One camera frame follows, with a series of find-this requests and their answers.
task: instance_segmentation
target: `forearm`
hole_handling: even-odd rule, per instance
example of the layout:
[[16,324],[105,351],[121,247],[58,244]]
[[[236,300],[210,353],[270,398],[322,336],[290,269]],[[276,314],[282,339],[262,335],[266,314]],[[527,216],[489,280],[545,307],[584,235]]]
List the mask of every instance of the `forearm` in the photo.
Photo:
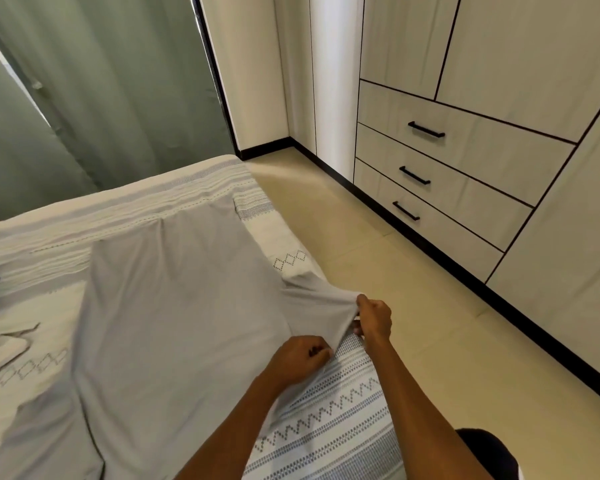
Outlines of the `forearm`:
[[260,428],[281,391],[262,374],[175,480],[238,480]]
[[418,386],[389,340],[367,340],[409,480],[493,480]]

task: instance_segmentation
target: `black handle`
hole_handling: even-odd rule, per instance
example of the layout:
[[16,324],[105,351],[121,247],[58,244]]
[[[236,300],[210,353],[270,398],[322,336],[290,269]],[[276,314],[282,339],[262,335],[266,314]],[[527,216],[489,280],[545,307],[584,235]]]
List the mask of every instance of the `black handle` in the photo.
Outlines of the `black handle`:
[[398,209],[400,209],[400,210],[401,210],[401,211],[403,211],[405,214],[407,214],[407,215],[408,215],[408,216],[411,218],[411,220],[413,220],[413,221],[419,221],[419,220],[420,220],[420,217],[419,217],[419,216],[414,216],[414,215],[413,215],[412,213],[410,213],[408,210],[405,210],[405,209],[403,209],[403,208],[400,206],[400,204],[398,203],[398,201],[397,201],[397,200],[396,200],[395,202],[393,202],[393,204],[394,204],[394,205],[395,205],[395,206],[396,206]]
[[415,173],[411,173],[409,170],[407,170],[404,165],[401,166],[399,168],[399,170],[403,173],[406,173],[408,176],[416,179],[417,181],[419,181],[422,185],[429,185],[431,183],[431,180],[423,180],[422,178],[418,177]]
[[444,133],[436,133],[435,131],[430,130],[429,128],[424,128],[424,126],[420,126],[419,124],[416,124],[415,121],[410,122],[408,124],[408,126],[414,128],[414,129],[417,129],[419,131],[422,131],[423,133],[435,136],[436,138],[442,138],[445,135]]

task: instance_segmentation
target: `bed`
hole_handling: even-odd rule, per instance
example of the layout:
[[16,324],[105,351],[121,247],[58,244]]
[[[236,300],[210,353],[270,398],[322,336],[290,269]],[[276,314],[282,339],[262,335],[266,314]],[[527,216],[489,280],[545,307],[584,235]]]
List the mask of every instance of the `bed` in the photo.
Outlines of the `bed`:
[[[323,276],[233,155],[0,222],[0,329],[39,323],[26,334],[30,349],[0,371],[0,439],[17,407],[44,391],[63,367],[93,241],[227,194],[282,275]],[[321,379],[258,439],[243,478],[404,478],[387,405],[359,338],[347,335]]]

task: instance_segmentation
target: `baseboard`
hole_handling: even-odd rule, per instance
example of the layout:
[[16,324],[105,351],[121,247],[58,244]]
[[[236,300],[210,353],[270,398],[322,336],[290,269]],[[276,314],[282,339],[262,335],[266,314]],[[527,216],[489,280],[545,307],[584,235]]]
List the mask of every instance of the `baseboard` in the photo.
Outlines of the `baseboard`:
[[270,141],[268,143],[259,144],[257,146],[252,146],[250,148],[246,148],[245,150],[240,150],[240,160],[247,161],[252,158],[260,157],[262,155],[266,155],[267,153],[277,152],[278,150],[284,150],[285,148],[290,148],[294,145],[294,139],[290,136],[285,138],[276,139]]
[[302,144],[292,145],[600,396],[600,373]]

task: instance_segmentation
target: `hand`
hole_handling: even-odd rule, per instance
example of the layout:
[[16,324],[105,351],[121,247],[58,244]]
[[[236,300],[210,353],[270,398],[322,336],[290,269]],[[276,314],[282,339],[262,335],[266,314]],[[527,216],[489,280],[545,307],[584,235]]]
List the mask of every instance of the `hand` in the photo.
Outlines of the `hand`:
[[360,319],[354,320],[353,332],[364,336],[365,346],[369,340],[389,340],[391,336],[391,308],[378,299],[369,299],[358,295],[356,300],[360,310]]
[[280,393],[320,370],[333,357],[333,350],[322,337],[291,337],[273,354],[262,375],[273,381]]

